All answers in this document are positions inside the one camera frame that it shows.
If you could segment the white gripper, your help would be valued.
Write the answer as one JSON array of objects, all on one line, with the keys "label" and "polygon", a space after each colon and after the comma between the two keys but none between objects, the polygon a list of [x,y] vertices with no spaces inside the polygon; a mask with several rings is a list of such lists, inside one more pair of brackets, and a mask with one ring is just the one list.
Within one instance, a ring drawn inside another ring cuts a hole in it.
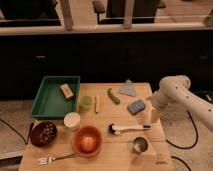
[{"label": "white gripper", "polygon": [[155,108],[151,112],[151,122],[156,123],[160,118],[160,111],[157,109],[164,108],[167,105],[167,97],[161,91],[155,91],[148,97],[148,100]]}]

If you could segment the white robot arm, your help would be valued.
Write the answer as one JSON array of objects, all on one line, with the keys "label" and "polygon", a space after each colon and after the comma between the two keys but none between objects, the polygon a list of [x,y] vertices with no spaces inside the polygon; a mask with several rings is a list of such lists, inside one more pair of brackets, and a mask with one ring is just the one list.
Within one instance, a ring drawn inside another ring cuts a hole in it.
[{"label": "white robot arm", "polygon": [[153,106],[151,122],[155,123],[162,109],[171,101],[175,101],[213,132],[213,104],[190,92],[190,86],[191,81],[185,75],[163,77],[159,82],[159,89],[149,97]]}]

